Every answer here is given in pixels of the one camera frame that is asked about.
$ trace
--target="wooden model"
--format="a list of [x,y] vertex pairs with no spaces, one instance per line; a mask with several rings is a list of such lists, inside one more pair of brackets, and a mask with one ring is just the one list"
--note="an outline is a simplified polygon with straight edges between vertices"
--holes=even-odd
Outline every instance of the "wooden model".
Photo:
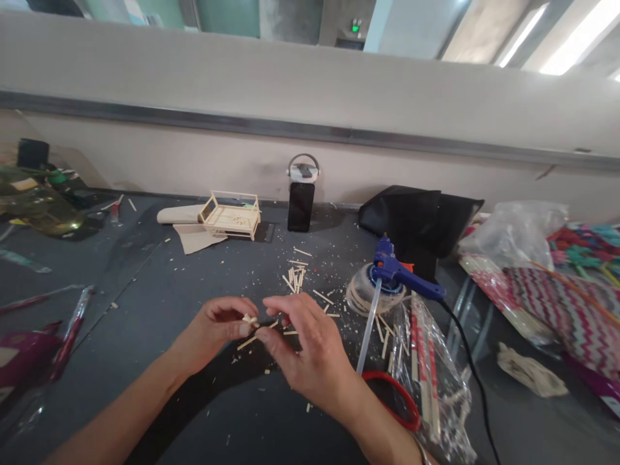
[[[245,206],[228,205],[234,203],[231,200]],[[239,192],[211,191],[209,201],[200,212],[200,220],[214,237],[239,236],[254,240],[256,227],[260,223],[258,197]]]

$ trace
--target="power cord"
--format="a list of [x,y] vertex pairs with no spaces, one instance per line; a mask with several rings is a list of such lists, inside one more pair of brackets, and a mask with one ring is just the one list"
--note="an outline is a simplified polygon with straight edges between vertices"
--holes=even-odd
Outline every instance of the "power cord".
[[484,427],[486,428],[486,435],[489,437],[489,443],[491,444],[491,449],[493,449],[493,455],[495,456],[495,461],[497,465],[502,465],[502,462],[499,460],[499,454],[497,453],[497,449],[495,448],[495,442],[493,441],[493,435],[491,434],[491,424],[489,423],[489,407],[486,403],[486,392],[482,386],[482,382],[480,381],[480,377],[478,376],[478,372],[476,371],[475,366],[473,365],[473,358],[471,356],[470,345],[467,343],[467,339],[465,338],[465,331],[463,331],[463,327],[460,325],[459,319],[452,313],[452,310],[448,306],[445,300],[439,300],[439,304],[444,308],[445,311],[448,312],[450,318],[454,321],[455,325],[459,329],[460,337],[463,341],[463,346],[465,347],[465,352],[467,354],[467,361],[471,368],[471,374],[473,378],[478,383],[478,388],[480,388],[480,397],[482,399],[482,416],[484,417]]

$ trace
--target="fluorescent light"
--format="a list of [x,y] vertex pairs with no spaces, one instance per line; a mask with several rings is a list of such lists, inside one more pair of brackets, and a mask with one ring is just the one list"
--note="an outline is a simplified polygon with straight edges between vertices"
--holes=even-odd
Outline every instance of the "fluorescent light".
[[620,14],[619,0],[601,0],[542,67],[541,73],[564,74]]
[[521,44],[523,44],[523,42],[528,37],[528,35],[530,35],[530,32],[532,32],[532,29],[534,29],[534,26],[536,25],[536,23],[538,23],[540,18],[543,16],[542,14],[547,9],[547,6],[549,6],[549,4],[545,3],[537,10],[532,10],[531,12],[528,13],[525,20],[522,22],[522,25],[525,25],[525,27],[521,30],[521,33],[517,37],[517,40],[513,42],[512,46],[508,50],[508,53],[506,53],[506,55],[504,55],[504,57],[498,63],[498,66],[503,68],[508,64],[510,59],[517,52],[517,49],[521,46]]

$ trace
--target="plastic bag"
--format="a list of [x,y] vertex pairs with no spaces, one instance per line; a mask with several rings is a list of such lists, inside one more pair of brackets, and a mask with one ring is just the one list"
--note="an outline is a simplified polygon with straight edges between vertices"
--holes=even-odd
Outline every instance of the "plastic bag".
[[[395,336],[388,374],[416,401],[422,418],[419,439],[435,457],[474,463],[476,452],[465,431],[471,410],[468,370],[455,365],[443,333],[419,295],[403,299],[390,313]],[[395,400],[410,415],[400,396]]]
[[498,203],[488,220],[459,243],[459,253],[484,254],[500,269],[534,267],[553,271],[547,237],[568,221],[568,206],[536,200]]

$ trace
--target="black phone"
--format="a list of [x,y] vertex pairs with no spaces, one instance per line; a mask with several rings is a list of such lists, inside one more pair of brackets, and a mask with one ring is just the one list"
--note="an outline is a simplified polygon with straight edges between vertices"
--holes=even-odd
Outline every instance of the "black phone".
[[314,199],[314,184],[291,183],[291,192],[289,194],[289,231],[296,233],[308,232]]

